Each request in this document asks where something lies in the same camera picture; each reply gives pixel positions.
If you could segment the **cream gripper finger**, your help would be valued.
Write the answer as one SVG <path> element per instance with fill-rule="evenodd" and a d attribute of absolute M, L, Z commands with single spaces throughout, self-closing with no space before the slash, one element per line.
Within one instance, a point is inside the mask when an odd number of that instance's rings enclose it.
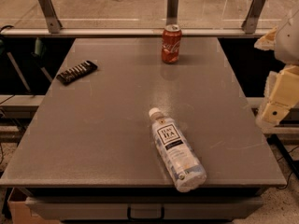
<path fill-rule="evenodd" d="M 266 35 L 260 37 L 254 44 L 254 48 L 260 50 L 274 50 L 277 27 L 272 28 Z"/>
<path fill-rule="evenodd" d="M 289 64 L 279 72 L 271 71 L 263 95 L 256 124 L 261 128 L 277 126 L 299 103 L 299 66 Z"/>

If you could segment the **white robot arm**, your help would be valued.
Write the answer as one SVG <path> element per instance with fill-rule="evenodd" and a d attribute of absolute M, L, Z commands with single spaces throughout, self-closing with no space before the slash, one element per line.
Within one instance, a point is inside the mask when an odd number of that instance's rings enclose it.
<path fill-rule="evenodd" d="M 254 47 L 273 50 L 275 58 L 285 64 L 279 72 L 269 73 L 256 116 L 261 128 L 274 127 L 299 103 L 299 12 L 290 11 Z"/>

